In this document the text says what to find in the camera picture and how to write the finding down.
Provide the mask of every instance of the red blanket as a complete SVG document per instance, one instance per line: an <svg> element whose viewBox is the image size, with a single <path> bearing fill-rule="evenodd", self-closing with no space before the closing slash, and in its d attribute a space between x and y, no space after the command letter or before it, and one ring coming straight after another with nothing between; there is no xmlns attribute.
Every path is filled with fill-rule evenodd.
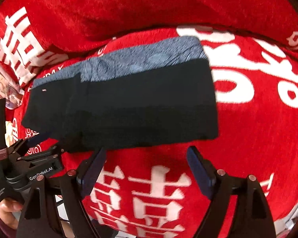
<svg viewBox="0 0 298 238"><path fill-rule="evenodd" d="M135 32L90 54L102 56L178 35L199 37L212 68L220 132L215 140L109 151L93 192L84 200L87 212L101 224L138 237L192 237L209 204L185 159L192 144L230 175L254 174L274 220L287 215L298 201L298 62L258 39L197 29ZM78 60L82 58L57 64L38 77ZM37 134L21 126L29 93L27 88L22 106L14 112L16 139ZM43 142L29 153L43 151L54 142ZM88 156L65 153L66 170L77 168ZM234 201L220 237L226 237L233 210Z"/></svg>
<svg viewBox="0 0 298 238"><path fill-rule="evenodd" d="M16 86L26 86L41 66L122 33L180 24L210 25L298 51L298 15L287 0L5 0L0 64L22 93Z"/></svg>

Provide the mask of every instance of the blue gripper pad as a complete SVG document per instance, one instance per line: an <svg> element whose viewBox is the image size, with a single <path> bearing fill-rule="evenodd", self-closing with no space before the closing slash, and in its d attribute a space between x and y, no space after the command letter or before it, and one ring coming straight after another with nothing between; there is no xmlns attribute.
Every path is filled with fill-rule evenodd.
<svg viewBox="0 0 298 238"><path fill-rule="evenodd" d="M26 145L28 148L33 148L41 142L47 140L50 137L50 132L39 133L38 135L33 136L32 138L28 138L26 140Z"/></svg>
<svg viewBox="0 0 298 238"><path fill-rule="evenodd" d="M81 176L78 173L78 183L81 185L81 197L85 198L91 194L94 185L98 179L98 176L106 161L106 150L100 149L98 152L94 152L89 159L83 161L78 168L78 171L82 168L85 169L85 173Z"/></svg>
<svg viewBox="0 0 298 238"><path fill-rule="evenodd" d="M195 146L188 148L187 161L201 193L211 200L216 183L216 169L209 160L203 159Z"/></svg>

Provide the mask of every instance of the finger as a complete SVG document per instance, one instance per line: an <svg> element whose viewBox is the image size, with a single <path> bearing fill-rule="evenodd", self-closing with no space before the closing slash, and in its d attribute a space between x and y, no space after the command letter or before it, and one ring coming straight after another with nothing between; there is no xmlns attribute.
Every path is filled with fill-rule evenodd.
<svg viewBox="0 0 298 238"><path fill-rule="evenodd" d="M13 216L11 212L5 212L0 208L0 219L4 222L7 226L12 229L18 228L18 220Z"/></svg>
<svg viewBox="0 0 298 238"><path fill-rule="evenodd" d="M64 234L67 238L75 238L75 235L72 231L71 225L65 221L61 221Z"/></svg>
<svg viewBox="0 0 298 238"><path fill-rule="evenodd" d="M0 202L0 210L4 212L18 212L22 208L23 206L19 202L10 198L6 198Z"/></svg>

